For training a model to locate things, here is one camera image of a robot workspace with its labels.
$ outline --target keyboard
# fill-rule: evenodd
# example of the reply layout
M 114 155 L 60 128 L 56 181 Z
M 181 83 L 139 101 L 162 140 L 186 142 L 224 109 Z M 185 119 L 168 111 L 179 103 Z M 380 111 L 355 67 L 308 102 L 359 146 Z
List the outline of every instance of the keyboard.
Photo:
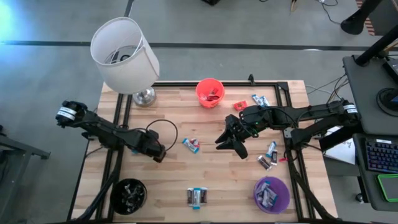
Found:
M 398 174 L 398 144 L 365 141 L 368 169 Z

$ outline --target white lampshade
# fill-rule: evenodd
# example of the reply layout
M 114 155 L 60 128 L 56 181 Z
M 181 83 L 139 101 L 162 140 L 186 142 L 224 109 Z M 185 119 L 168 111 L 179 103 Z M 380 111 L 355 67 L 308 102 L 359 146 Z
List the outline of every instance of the white lampshade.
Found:
M 90 51 L 107 86 L 118 93 L 144 91 L 159 78 L 159 61 L 137 23 L 128 17 L 100 27 Z M 120 61 L 124 54 L 130 57 Z

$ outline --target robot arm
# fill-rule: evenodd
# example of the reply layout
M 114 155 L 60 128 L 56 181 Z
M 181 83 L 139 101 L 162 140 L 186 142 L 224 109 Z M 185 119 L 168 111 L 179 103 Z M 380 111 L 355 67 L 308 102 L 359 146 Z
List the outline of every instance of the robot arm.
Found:
M 55 119 L 61 127 L 83 128 L 85 138 L 88 135 L 97 136 L 100 143 L 111 149 L 117 145 L 125 145 L 153 157 L 156 162 L 162 162 L 166 155 L 165 146 L 159 144 L 159 135 L 153 130 L 136 128 L 125 130 L 87 110 L 83 103 L 64 101 Z
M 299 121 L 320 119 L 321 121 L 299 129 Z M 351 126 L 359 121 L 355 105 L 346 100 L 333 101 L 329 104 L 293 108 L 290 106 L 249 106 L 239 113 L 239 117 L 230 114 L 225 118 L 225 131 L 216 140 L 217 149 L 234 149 L 244 159 L 248 152 L 243 143 L 249 137 L 257 138 L 258 133 L 271 128 L 288 132 L 291 149 L 303 147 L 311 137 L 326 131 L 334 126 Z

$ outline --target concrete floor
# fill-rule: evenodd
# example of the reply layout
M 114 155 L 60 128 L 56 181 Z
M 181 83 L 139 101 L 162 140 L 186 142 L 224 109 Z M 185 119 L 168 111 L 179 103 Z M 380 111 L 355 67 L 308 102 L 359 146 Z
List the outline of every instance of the concrete floor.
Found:
M 127 0 L 35 0 L 0 3 L 8 16 L 0 26 L 0 40 L 90 41 L 106 21 L 123 16 Z M 289 15 L 290 0 L 221 0 L 215 7 L 200 0 L 136 0 L 131 17 L 149 42 L 369 46 L 378 37 L 366 30 L 345 34 L 332 24 L 321 5 L 298 1 Z M 357 10 L 354 0 L 328 8 L 342 21 Z M 341 59 L 361 52 L 238 49 L 154 49 L 161 80 L 200 80 L 214 77 L 242 80 L 305 80 L 320 86 L 343 74 Z M 0 124 L 10 138 L 52 155 L 34 158 L 24 176 L 14 219 L 32 223 L 66 219 L 87 141 L 80 129 L 56 126 L 63 100 L 98 105 L 102 79 L 89 47 L 0 45 Z M 333 91 L 333 85 L 324 88 Z M 349 86 L 340 96 L 353 100 Z M 308 96 L 324 103 L 327 93 Z M 354 202 L 354 177 L 330 177 L 339 217 L 344 220 L 396 222 L 394 213 L 381 213 Z M 352 188 L 343 188 L 345 184 Z

